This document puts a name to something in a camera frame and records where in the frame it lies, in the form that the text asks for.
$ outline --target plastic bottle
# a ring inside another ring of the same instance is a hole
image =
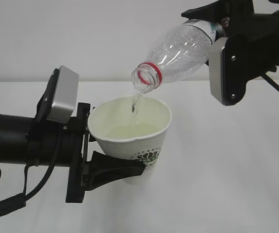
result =
[[[220,33],[221,25],[202,20],[189,20],[169,31],[132,73],[137,91],[147,93],[162,83],[190,77],[207,62],[208,48]]]

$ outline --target water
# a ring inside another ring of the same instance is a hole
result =
[[[137,91],[136,94],[133,96],[132,106],[130,108],[132,115],[130,117],[129,124],[127,126],[120,126],[109,131],[109,133],[107,134],[108,138],[128,139],[150,135],[159,131],[159,129],[154,125],[146,123],[136,124],[137,115],[140,111],[143,95],[143,93]]]
[[[137,124],[117,127],[106,135],[107,138],[111,139],[128,139],[133,137],[142,137],[156,133],[159,129],[150,124]]]
[[[144,96],[144,94],[139,92],[139,91],[136,91],[136,94],[133,96],[133,102],[132,102],[132,106],[131,106],[132,115],[131,115],[131,118],[130,118],[130,125],[133,126],[133,127],[136,124],[138,109],[140,107],[140,103],[141,103],[141,100],[142,100],[143,96]]]

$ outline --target bottle neck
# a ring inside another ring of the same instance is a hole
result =
[[[148,93],[162,83],[161,69],[151,61],[140,64],[131,74],[134,87],[141,93]]]

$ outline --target white background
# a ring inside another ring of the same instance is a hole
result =
[[[153,42],[186,20],[182,12],[211,2],[0,0],[0,81],[46,81],[60,65],[86,81],[128,81]],[[254,5],[279,10],[267,0]],[[208,79],[207,67],[190,78]]]

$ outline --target paper cup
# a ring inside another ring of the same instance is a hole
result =
[[[106,155],[120,159],[138,160],[146,165],[141,176],[124,179],[127,183],[142,183],[152,174],[172,114],[165,103],[144,97],[140,101],[135,124],[148,124],[157,130],[152,134],[126,139],[108,137],[112,130],[130,125],[132,100],[132,96],[128,96],[100,105],[90,114],[87,125],[90,134],[97,140]]]

